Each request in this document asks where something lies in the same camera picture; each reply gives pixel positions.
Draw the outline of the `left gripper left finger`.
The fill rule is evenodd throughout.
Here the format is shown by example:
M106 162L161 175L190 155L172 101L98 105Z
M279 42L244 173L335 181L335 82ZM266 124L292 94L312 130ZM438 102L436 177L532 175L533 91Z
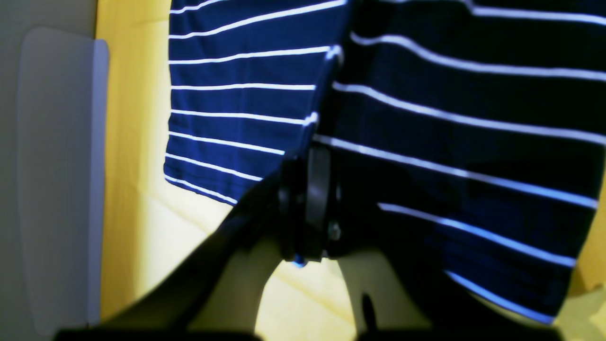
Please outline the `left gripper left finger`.
M256 321L268 279L294 260L288 216L305 179L305 162L288 156L256 184L167 278L137 302L57 341L258 341Z

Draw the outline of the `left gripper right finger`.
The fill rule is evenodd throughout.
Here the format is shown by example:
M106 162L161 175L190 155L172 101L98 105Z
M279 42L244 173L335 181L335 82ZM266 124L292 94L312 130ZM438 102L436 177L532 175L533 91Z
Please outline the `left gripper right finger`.
M553 328L510 319L442 272L430 253L400 240L377 207L344 207L331 151L308 153L308 259L338 262L359 341L560 341Z

